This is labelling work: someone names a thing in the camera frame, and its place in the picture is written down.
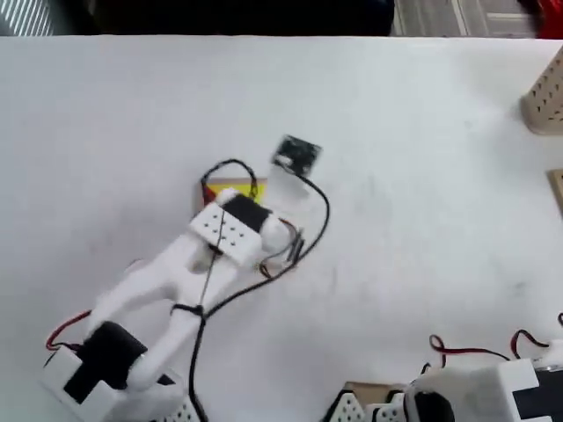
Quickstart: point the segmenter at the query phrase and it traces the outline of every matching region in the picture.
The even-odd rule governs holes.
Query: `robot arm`
[[[88,320],[83,350],[74,355],[62,347],[53,363],[46,365],[44,383],[84,421],[106,422],[116,416],[120,420],[146,421],[166,416],[172,404],[181,403],[183,387],[179,384],[163,386],[159,380],[182,346],[191,340],[200,322],[199,316],[182,307],[195,309],[201,305],[208,309],[213,306],[241,273],[249,271],[263,257],[282,250],[290,241],[288,228],[272,212],[234,189],[222,191],[215,202],[195,216],[186,233],[100,298]],[[210,244],[221,252],[216,256],[212,271],[210,274],[192,273],[190,269]],[[172,310],[167,329],[149,349],[140,344],[135,346],[138,341],[118,324],[108,325],[130,310],[163,299],[180,306]],[[80,356],[102,353],[107,360],[112,360],[123,354],[121,345],[124,344],[126,348],[131,344],[135,346],[132,354],[120,360],[120,365],[127,366],[118,368],[125,379],[113,383],[124,388],[112,386],[103,376],[92,382],[91,373],[98,371],[90,368],[87,380],[92,383],[90,394],[82,397],[83,401],[72,397],[69,384],[73,389],[76,384],[84,384],[81,381],[84,378],[80,378],[81,367],[93,365],[80,361]],[[85,351],[88,347],[99,350]],[[100,363],[99,358],[94,360],[97,360],[96,365],[106,364]],[[103,399],[98,397],[101,390]]]

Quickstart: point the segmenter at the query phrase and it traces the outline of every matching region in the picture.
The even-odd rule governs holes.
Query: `cable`
[[[260,263],[258,264],[258,269],[260,270],[260,273],[265,276],[266,278],[271,278],[272,275],[270,274],[270,272],[268,271],[267,267],[266,267],[266,263],[268,260],[272,259],[272,258],[276,258],[279,257],[280,255],[282,255],[283,253],[287,252],[291,246],[293,246],[294,242],[297,240],[297,237],[299,236],[299,233],[297,231],[297,227],[294,226],[291,222],[284,220],[283,218],[279,219],[283,224],[286,225],[286,227],[289,228],[289,231],[291,231],[291,236],[289,237],[289,243],[283,247],[282,250],[273,253],[272,255],[268,255],[267,257],[265,257],[264,259],[262,259],[260,261]]]
[[[56,352],[57,350],[59,350],[61,348],[61,346],[67,346],[69,349],[76,351],[80,345],[76,344],[76,343],[65,343],[65,342],[58,342],[58,343],[54,343],[54,341],[56,340],[57,337],[59,337],[59,335],[66,330],[67,328],[69,328],[71,325],[76,324],[79,321],[82,321],[83,319],[85,319],[86,317],[88,317],[91,314],[91,309],[90,310],[86,310],[74,317],[72,317],[71,319],[69,319],[68,321],[65,321],[64,323],[62,323],[61,325],[59,325],[52,333],[51,335],[47,338],[47,341],[45,342],[45,347],[47,348],[47,350],[51,351],[51,352]]]
[[[190,362],[190,372],[189,372],[189,378],[187,383],[187,394],[190,397],[192,404],[194,405],[195,413],[197,414],[200,422],[206,422],[208,420],[208,417],[205,414],[205,411],[203,410],[203,406],[200,403],[200,399],[197,397],[197,393],[195,392],[195,365],[197,363],[197,357],[200,352],[203,330],[205,329],[205,324],[207,323],[207,317],[205,316],[205,310],[203,309],[203,298],[205,297],[205,292],[208,289],[209,279],[211,278],[211,273],[213,272],[213,267],[215,265],[217,255],[219,254],[220,251],[219,246],[221,244],[221,241],[223,240],[224,218],[225,218],[225,210],[223,209],[221,213],[221,222],[219,224],[219,235],[217,236],[217,242],[215,244],[215,248],[213,248],[213,256],[211,257],[208,273],[205,278],[205,284],[201,292],[200,305],[199,305],[199,308],[201,308],[200,327],[197,331],[197,336],[195,338],[194,351],[192,352],[192,360]]]
[[[432,334],[428,338],[428,341],[430,343],[430,347],[432,347],[432,350],[434,350],[435,352],[438,352],[442,356],[442,362],[441,362],[440,368],[446,367],[447,356],[450,356],[450,355],[485,353],[485,354],[492,354],[493,356],[498,356],[499,358],[502,358],[504,360],[510,360],[510,358],[508,356],[505,356],[502,353],[497,353],[493,350],[484,349],[484,348],[481,348],[481,347],[464,347],[464,348],[458,348],[458,349],[446,347],[442,338],[440,336],[435,335],[435,334]],[[426,363],[426,364],[424,364],[424,367],[422,367],[422,371],[420,373],[424,374],[430,368],[431,368],[431,365],[429,363]]]
[[[512,351],[512,354],[514,354],[514,357],[517,359],[521,359],[520,353],[518,353],[518,339],[521,335],[526,337],[534,346],[543,348],[549,347],[547,343],[536,340],[536,338],[532,336],[529,331],[518,330],[510,339],[510,350]]]
[[[229,164],[238,164],[248,172],[248,176],[250,176],[250,192],[248,193],[248,197],[252,200],[256,199],[258,195],[258,180],[256,179],[256,175],[254,174],[254,170],[251,169],[247,164],[243,161],[237,160],[236,158],[230,158],[228,160],[221,161],[217,163],[215,166],[211,167],[209,170],[205,172],[203,176],[201,176],[200,184],[201,184],[201,195],[203,196],[203,205],[207,205],[209,202],[212,201],[211,198],[208,196],[208,179],[212,173],[216,172],[217,170],[221,169],[225,165]]]
[[[200,349],[201,349],[201,341],[203,339],[203,332],[205,330],[205,326],[207,324],[207,321],[214,314],[216,314],[219,310],[221,310],[222,308],[227,306],[229,303],[235,301],[237,298],[239,298],[243,295],[247,295],[247,294],[249,294],[253,291],[256,291],[261,287],[267,286],[268,284],[271,284],[274,281],[280,279],[281,276],[283,276],[285,273],[291,271],[293,268],[295,268],[297,266],[297,264],[299,262],[301,262],[303,259],[305,259],[305,257],[307,257],[307,255],[309,255],[313,249],[315,249],[315,247],[318,245],[318,242],[320,241],[320,239],[325,235],[326,228],[328,227],[328,222],[330,221],[330,216],[331,216],[330,201],[328,200],[328,198],[326,197],[326,195],[322,191],[322,189],[320,187],[318,187],[317,185],[315,185],[313,182],[311,182],[309,179],[304,178],[303,176],[298,175],[298,174],[295,174],[295,176],[297,178],[299,178],[301,181],[303,181],[306,185],[311,187],[323,199],[323,202],[325,203],[325,220],[323,221],[323,225],[322,225],[320,231],[318,232],[317,237],[315,237],[315,239],[311,242],[311,244],[307,247],[307,249],[301,255],[299,255],[298,258],[294,262],[292,262],[290,265],[286,266],[284,269],[282,269],[276,275],[274,275],[272,277],[266,277],[265,280],[263,280],[259,283],[256,283],[256,284],[254,284],[250,287],[244,288],[244,289],[236,292],[233,295],[228,296],[226,299],[224,299],[223,301],[219,302],[217,305],[212,307],[209,312],[205,313],[201,317],[200,328],[198,330],[197,337],[195,339],[194,351],[192,353],[192,360],[190,361],[190,374],[189,374],[189,383],[188,383],[189,397],[190,397],[190,400],[192,401],[192,404],[194,405],[195,412],[196,412],[196,414],[197,414],[197,416],[198,416],[198,418],[201,422],[208,422],[209,418],[208,418],[205,410],[203,409],[203,405],[201,404],[201,402],[200,402],[200,400],[197,397],[197,394],[195,392],[194,378],[195,378],[195,367],[196,367],[196,363],[197,363],[197,358],[198,358],[198,354],[199,354]]]

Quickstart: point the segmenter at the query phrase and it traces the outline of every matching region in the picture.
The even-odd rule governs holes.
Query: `white table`
[[[183,230],[211,164],[264,175],[286,133],[324,147],[313,178],[333,219],[296,272],[209,324],[197,386],[212,420],[318,420],[346,380],[437,362],[432,332],[504,353],[521,326],[563,336],[545,177],[563,138],[529,133],[516,106],[558,46],[0,39],[0,418],[74,420],[36,382],[49,331]],[[161,323],[129,321],[147,341]]]

